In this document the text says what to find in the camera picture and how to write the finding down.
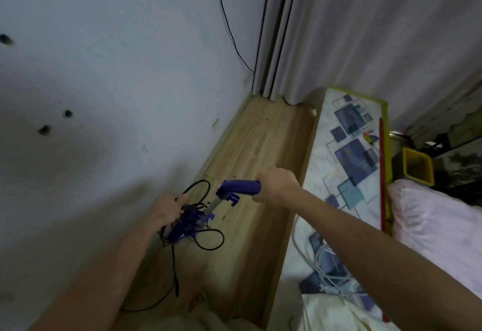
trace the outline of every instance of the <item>hand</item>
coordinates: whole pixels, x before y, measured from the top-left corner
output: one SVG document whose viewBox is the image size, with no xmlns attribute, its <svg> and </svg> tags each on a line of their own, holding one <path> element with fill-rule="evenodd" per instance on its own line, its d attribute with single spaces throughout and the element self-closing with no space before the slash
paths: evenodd
<svg viewBox="0 0 482 331">
<path fill-rule="evenodd" d="M 261 183 L 261 191 L 253 195 L 253 200 L 270 206 L 284 206 L 284 195 L 300 187 L 291 171 L 275 167 L 258 172 L 256 180 Z"/>
<path fill-rule="evenodd" d="M 188 202 L 188 195 L 183 194 L 176 200 L 176 195 L 165 192 L 159 195 L 151 204 L 148 212 L 148 220 L 152 222 L 156 230 L 170 225 L 181 215 L 181 207 Z"/>
</svg>

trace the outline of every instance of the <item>hole in wall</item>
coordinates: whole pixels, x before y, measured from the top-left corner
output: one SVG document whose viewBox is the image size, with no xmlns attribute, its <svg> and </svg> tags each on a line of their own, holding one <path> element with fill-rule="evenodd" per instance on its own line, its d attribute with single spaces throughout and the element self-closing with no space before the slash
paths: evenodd
<svg viewBox="0 0 482 331">
<path fill-rule="evenodd" d="M 67 109 L 63 112 L 62 116 L 64 118 L 71 118 L 72 116 L 74 116 L 74 113 L 71 110 Z"/>
<path fill-rule="evenodd" d="M 40 128 L 40 129 L 38 130 L 38 133 L 39 133 L 41 136 L 47 136 L 47 135 L 50 134 L 51 130 L 52 130 L 52 127 L 51 127 L 51 126 L 45 125 L 45 126 L 43 126 L 42 128 Z"/>
<path fill-rule="evenodd" d="M 0 34 L 0 43 L 5 45 L 12 45 L 14 41 L 6 34 Z"/>
</svg>

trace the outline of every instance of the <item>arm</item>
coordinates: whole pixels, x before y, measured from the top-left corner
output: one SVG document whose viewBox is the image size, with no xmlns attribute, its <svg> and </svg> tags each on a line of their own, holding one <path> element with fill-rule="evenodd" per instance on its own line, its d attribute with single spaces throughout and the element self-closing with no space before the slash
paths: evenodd
<svg viewBox="0 0 482 331">
<path fill-rule="evenodd" d="M 256 179 L 253 200 L 304 218 L 400 329 L 480 328 L 482 300 L 423 256 L 302 189 L 291 171 L 270 168 Z"/>
<path fill-rule="evenodd" d="M 104 331 L 112 327 L 154 233 L 179 218 L 183 195 L 163 194 L 117 246 L 106 253 L 44 312 L 29 331 Z"/>
</svg>

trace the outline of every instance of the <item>black power cord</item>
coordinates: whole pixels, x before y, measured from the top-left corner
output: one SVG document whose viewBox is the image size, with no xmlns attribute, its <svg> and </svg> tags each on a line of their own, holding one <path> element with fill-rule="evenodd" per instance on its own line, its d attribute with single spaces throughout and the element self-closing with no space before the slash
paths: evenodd
<svg viewBox="0 0 482 331">
<path fill-rule="evenodd" d="M 253 70 L 246 64 L 246 62 L 244 61 L 243 57 L 241 57 L 241 54 L 239 54 L 239 52 L 238 52 L 238 47 L 236 46 L 236 42 L 234 41 L 234 36 L 233 36 L 233 33 L 231 32 L 231 28 L 229 27 L 229 23 L 228 23 L 227 17 L 226 17 L 226 12 L 224 11 L 223 0 L 220 0 L 220 1 L 221 1 L 221 9 L 223 10 L 223 16 L 224 16 L 224 19 L 226 20 L 227 30 L 229 31 L 229 35 L 231 35 L 231 39 L 232 39 L 232 41 L 233 41 L 234 49 L 236 49 L 236 53 L 238 53 L 239 58 L 241 58 L 241 60 L 243 61 L 244 65 L 247 67 L 247 69 L 249 69 L 249 70 L 254 74 L 255 71 L 253 71 Z"/>
<path fill-rule="evenodd" d="M 206 190 L 206 193 L 203 195 L 203 197 L 196 203 L 196 204 L 192 204 L 192 206 L 196 207 L 196 209 L 202 209 L 204 207 L 206 207 L 206 204 L 203 203 L 203 200 L 206 199 L 206 197 L 208 196 L 208 193 L 209 193 L 209 190 L 211 190 L 211 184 L 208 182 L 208 180 L 198 180 L 196 182 L 194 182 L 193 184 L 191 184 L 187 189 L 184 190 L 184 193 L 187 193 L 189 190 L 191 190 L 194 186 L 196 186 L 197 184 L 200 184 L 202 182 L 206 182 L 208 184 L 208 190 Z M 175 289 L 175 293 L 176 293 L 176 298 L 179 296 L 179 280 L 177 279 L 177 275 L 176 275 L 176 256 L 175 256 L 175 253 L 174 253 L 174 243 L 170 243 L 166 237 L 164 236 L 164 232 L 166 231 L 166 227 L 162 227 L 160 229 L 160 231 L 158 232 L 159 233 L 159 237 L 160 239 L 162 240 L 162 247 L 166 247 L 166 246 L 169 246 L 171 245 L 171 250 L 172 250 L 172 272 L 174 274 L 174 278 L 172 279 L 172 287 L 167 291 L 167 293 L 160 299 L 158 300 L 157 302 L 155 302 L 153 305 L 150 305 L 149 307 L 146 307 L 146 308 L 142 308 L 142 309 L 125 309 L 125 308 L 121 308 L 120 311 L 121 312 L 124 312 L 124 313 L 137 313 L 137 312 L 143 312 L 143 311 L 147 311 L 148 309 L 151 309 L 151 308 L 154 308 L 156 305 L 160 304 L 168 295 L 169 293 L 172 292 L 173 289 Z M 224 244 L 224 233 L 222 233 L 220 230 L 218 229 L 215 229 L 215 228 L 211 228 L 209 225 L 208 225 L 208 222 L 206 222 L 206 228 L 205 229 L 202 229 L 202 230 L 199 230 L 197 231 L 196 233 L 201 233 L 201 232 L 218 232 L 221 234 L 221 236 L 223 237 L 223 240 L 221 242 L 221 244 L 219 246 L 216 246 L 215 248 L 213 249 L 207 249 L 205 247 L 202 247 L 199 242 L 196 240 L 196 236 L 193 237 L 194 238 L 194 242 L 196 243 L 196 245 L 198 245 L 198 247 L 200 249 L 203 249 L 205 251 L 214 251 L 214 250 L 217 250 L 219 249 L 223 244 Z"/>
</svg>

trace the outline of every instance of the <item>person's right hand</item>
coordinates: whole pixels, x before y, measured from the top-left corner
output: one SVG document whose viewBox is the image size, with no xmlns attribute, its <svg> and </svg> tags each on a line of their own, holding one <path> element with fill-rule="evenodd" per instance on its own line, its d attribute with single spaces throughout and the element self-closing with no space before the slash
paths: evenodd
<svg viewBox="0 0 482 331">
<path fill-rule="evenodd" d="M 291 171 L 276 167 L 259 171 L 256 180 L 261 183 L 261 191 L 253 195 L 253 200 L 270 206 L 284 206 L 284 194 L 300 187 Z"/>
</svg>

